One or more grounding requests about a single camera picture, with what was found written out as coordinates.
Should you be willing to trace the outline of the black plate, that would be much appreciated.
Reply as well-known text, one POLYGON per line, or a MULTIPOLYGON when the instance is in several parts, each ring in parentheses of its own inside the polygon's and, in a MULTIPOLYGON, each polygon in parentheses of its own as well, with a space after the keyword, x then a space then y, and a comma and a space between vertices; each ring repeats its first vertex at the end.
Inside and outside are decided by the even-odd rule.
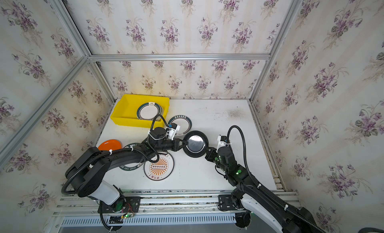
POLYGON ((183 147, 185 154, 192 158, 199 158, 206 154, 209 147, 207 136, 201 131, 191 131, 183 139, 187 145, 183 147))

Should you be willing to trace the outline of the green red ringed plate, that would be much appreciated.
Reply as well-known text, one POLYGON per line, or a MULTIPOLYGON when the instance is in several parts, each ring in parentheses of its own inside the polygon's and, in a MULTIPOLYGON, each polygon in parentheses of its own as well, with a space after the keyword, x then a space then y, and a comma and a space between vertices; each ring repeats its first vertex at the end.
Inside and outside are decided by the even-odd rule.
POLYGON ((176 135, 186 135, 192 128, 192 121, 185 115, 176 115, 168 121, 168 125, 176 124, 179 130, 176 135))

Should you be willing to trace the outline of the small green ringed plate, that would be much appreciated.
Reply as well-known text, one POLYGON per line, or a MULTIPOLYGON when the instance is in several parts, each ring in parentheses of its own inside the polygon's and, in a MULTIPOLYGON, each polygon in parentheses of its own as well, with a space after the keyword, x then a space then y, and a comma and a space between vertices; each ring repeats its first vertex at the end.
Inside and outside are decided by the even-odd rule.
POLYGON ((137 109, 137 118, 140 120, 153 120, 163 111, 162 107, 155 102, 147 102, 137 109))

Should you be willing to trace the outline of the orange sunburst pattern plate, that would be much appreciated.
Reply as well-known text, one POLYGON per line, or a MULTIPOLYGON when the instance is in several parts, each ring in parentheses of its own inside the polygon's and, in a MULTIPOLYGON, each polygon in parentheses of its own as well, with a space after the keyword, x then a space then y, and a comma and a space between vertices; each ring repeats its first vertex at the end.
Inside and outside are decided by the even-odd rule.
POLYGON ((152 181, 162 181, 168 178, 175 167, 175 160, 170 153, 159 154, 160 159, 156 163, 147 161, 144 164, 144 173, 152 181))

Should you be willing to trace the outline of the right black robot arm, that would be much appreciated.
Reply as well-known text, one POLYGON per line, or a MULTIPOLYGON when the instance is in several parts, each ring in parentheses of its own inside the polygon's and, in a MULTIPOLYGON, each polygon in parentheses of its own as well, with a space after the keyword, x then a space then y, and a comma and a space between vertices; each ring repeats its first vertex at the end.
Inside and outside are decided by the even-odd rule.
POLYGON ((245 211, 236 214, 236 223, 245 228, 250 223, 249 215, 254 213, 277 233, 323 233, 313 215, 305 208, 287 203, 261 184, 248 170, 236 162, 228 146, 208 148, 206 160, 215 163, 235 189, 219 196, 218 209, 245 211))

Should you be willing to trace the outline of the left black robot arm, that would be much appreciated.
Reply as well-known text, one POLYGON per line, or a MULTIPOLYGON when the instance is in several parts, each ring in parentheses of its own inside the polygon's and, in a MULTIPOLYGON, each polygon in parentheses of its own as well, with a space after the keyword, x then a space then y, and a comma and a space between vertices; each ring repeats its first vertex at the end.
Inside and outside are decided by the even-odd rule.
POLYGON ((176 152, 187 145, 186 140, 174 138, 171 128, 157 127, 143 142, 132 147, 109 151, 91 147, 66 171, 67 181, 61 193, 89 197, 111 206, 121 200, 123 194, 119 188, 104 181, 109 170, 130 163, 156 163, 160 160, 160 152, 176 152))

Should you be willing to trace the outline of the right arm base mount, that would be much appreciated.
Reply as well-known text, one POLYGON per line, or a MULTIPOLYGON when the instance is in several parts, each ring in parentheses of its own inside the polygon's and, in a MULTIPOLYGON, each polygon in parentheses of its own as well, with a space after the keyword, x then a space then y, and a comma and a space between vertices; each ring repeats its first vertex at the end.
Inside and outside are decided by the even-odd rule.
POLYGON ((218 210, 226 211, 241 211, 244 207, 241 203, 244 193, 239 190, 234 190, 230 194, 219 195, 218 210))

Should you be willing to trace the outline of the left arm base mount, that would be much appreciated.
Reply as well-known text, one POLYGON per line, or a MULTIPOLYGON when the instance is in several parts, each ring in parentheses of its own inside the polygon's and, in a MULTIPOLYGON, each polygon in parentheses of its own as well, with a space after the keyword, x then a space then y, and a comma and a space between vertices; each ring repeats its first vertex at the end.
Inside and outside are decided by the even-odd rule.
POLYGON ((139 211, 141 197, 126 197, 121 189, 117 189, 119 192, 119 198, 111 205, 100 201, 98 213, 137 213, 139 211))

